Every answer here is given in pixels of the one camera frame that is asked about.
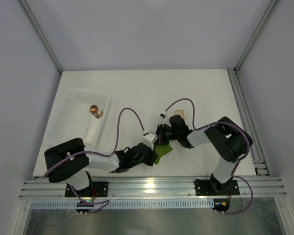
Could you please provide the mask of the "green paper napkin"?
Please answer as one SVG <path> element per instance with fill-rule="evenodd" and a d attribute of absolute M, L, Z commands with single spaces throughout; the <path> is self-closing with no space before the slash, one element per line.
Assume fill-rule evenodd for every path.
<path fill-rule="evenodd" d="M 157 154 L 158 158 L 154 161 L 154 164 L 159 164 L 161 158 L 165 156 L 166 154 L 170 153 L 173 150 L 173 148 L 167 144 L 167 145 L 156 145 L 155 146 L 155 153 Z"/>

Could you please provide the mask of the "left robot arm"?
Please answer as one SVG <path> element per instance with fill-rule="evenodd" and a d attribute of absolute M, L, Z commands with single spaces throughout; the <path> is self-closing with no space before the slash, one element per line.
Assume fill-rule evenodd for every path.
<path fill-rule="evenodd" d="M 155 149 L 144 143 L 115 153 L 95 152 L 85 149 L 81 138 L 59 144 L 44 152 L 47 171 L 44 174 L 50 183 L 65 182 L 75 191 L 92 191 L 94 184 L 85 168 L 101 169 L 109 173 L 125 173 L 145 164 L 153 166 L 158 159 Z"/>

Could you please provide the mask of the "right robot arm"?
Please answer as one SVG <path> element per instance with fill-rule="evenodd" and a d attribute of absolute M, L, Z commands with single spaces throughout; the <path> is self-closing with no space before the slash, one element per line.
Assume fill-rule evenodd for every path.
<path fill-rule="evenodd" d="M 206 186 L 200 189 L 213 195 L 229 192 L 239 162 L 247 156 L 253 145 L 251 136 L 228 117 L 198 129 L 190 129 L 180 115 L 172 116 L 169 122 L 170 125 L 158 125 L 155 144 L 168 145 L 171 141 L 177 141 L 182 147 L 192 149 L 211 143 L 220 159 L 210 180 L 204 181 Z"/>

